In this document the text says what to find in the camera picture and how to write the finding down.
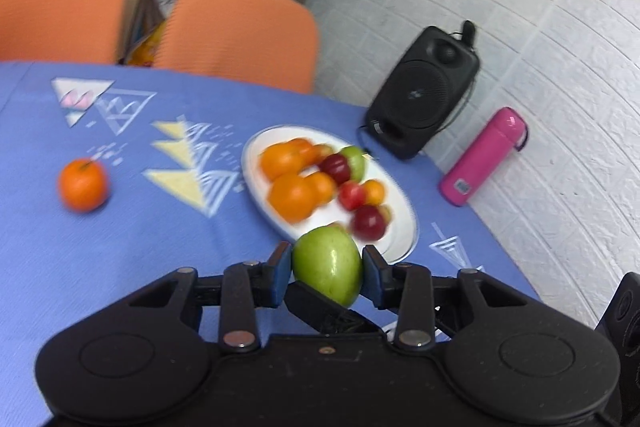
floor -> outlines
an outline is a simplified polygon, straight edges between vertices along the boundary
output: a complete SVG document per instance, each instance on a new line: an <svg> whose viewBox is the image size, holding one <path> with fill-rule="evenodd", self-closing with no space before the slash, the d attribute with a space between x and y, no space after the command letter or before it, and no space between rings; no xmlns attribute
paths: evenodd
<svg viewBox="0 0 640 427"><path fill-rule="evenodd" d="M426 147L449 169L505 105L527 148L472 206L549 304L593 324L640 271L640 0L308 0L318 93L368 105L422 28L476 22L468 107Z"/></svg>

red apple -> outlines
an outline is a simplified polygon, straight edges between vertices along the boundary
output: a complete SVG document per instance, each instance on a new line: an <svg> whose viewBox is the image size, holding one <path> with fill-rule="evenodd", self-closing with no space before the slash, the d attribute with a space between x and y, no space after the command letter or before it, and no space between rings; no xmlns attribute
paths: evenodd
<svg viewBox="0 0 640 427"><path fill-rule="evenodd" d="M386 232L386 221L377 207L365 204L351 218L351 232L362 241L377 241Z"/></svg>
<svg viewBox="0 0 640 427"><path fill-rule="evenodd" d="M329 174L336 185L342 185L351 179L351 168L347 158L341 154L330 154L320 162L318 168Z"/></svg>
<svg viewBox="0 0 640 427"><path fill-rule="evenodd" d="M344 182L338 191L338 201L345 210L353 212L367 201L367 191L358 182Z"/></svg>

tangerine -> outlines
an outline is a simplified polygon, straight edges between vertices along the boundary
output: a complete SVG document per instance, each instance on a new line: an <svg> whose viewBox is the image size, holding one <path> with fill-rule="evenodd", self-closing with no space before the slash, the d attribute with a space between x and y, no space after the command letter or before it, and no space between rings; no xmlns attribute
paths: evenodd
<svg viewBox="0 0 640 427"><path fill-rule="evenodd" d="M294 138L289 140L290 144L295 145L300 152L303 160L305 161L305 167L315 165L318 161L318 150L316 147L306 138Z"/></svg>
<svg viewBox="0 0 640 427"><path fill-rule="evenodd" d="M305 161L298 148L291 143L274 143L262 151L260 169L270 182L283 174L298 174L305 168Z"/></svg>
<svg viewBox="0 0 640 427"><path fill-rule="evenodd" d="M292 173L283 174L273 182L267 201L282 219L291 224L311 216L318 204L313 184Z"/></svg>
<svg viewBox="0 0 640 427"><path fill-rule="evenodd" d="M75 212L91 212L109 197L109 176L98 162L90 158L74 160L58 178L63 203Z"/></svg>
<svg viewBox="0 0 640 427"><path fill-rule="evenodd" d="M385 200L386 189L385 185L378 180L367 180L362 184L366 194L366 204L372 204L378 206Z"/></svg>
<svg viewBox="0 0 640 427"><path fill-rule="evenodd" d="M331 156L335 153L335 149L326 143L314 145L314 149L316 150L316 165L318 165L327 156Z"/></svg>
<svg viewBox="0 0 640 427"><path fill-rule="evenodd" d="M334 199L337 185L329 174L318 171L309 174L306 179L314 186L318 205L327 204Z"/></svg>

orange chair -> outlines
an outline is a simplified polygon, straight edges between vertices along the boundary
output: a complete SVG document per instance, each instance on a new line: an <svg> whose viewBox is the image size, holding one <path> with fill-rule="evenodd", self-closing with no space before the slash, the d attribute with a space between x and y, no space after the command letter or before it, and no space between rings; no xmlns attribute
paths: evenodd
<svg viewBox="0 0 640 427"><path fill-rule="evenodd" d="M0 0L0 60L114 64L125 0Z"/></svg>
<svg viewBox="0 0 640 427"><path fill-rule="evenodd" d="M177 0L155 68L311 92L318 28L294 0Z"/></svg>

white plate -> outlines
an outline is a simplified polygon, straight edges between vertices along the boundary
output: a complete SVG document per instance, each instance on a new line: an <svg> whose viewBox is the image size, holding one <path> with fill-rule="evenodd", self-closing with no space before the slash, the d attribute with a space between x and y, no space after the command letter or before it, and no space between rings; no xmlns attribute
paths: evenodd
<svg viewBox="0 0 640 427"><path fill-rule="evenodd" d="M250 194L262 213L271 221L271 224L285 239L291 242L297 241L301 235L317 227L328 225L334 221L340 221L344 225L348 225L351 220L351 213L344 210L337 199L334 199L329 204L316 209L308 219L295 225L290 225L267 202L270 182L260 170L258 164L260 154L274 143L286 142L299 137L308 138L314 144L327 143L337 151L350 145L340 138L318 129L282 125L270 127L255 134L242 150L242 174ZM303 174L308 174L314 170L317 169L309 169ZM398 263L415 248L415 244L418 241L418 222L415 219L414 209L402 189L398 187L394 179L375 160L368 159L364 180L373 178L380 180L385 185L385 203L391 207L394 216L386 229L385 235L373 245L378 248L378 251L388 263ZM358 241L356 238L354 240L358 245L360 254L362 254L362 248L366 243Z"/></svg>

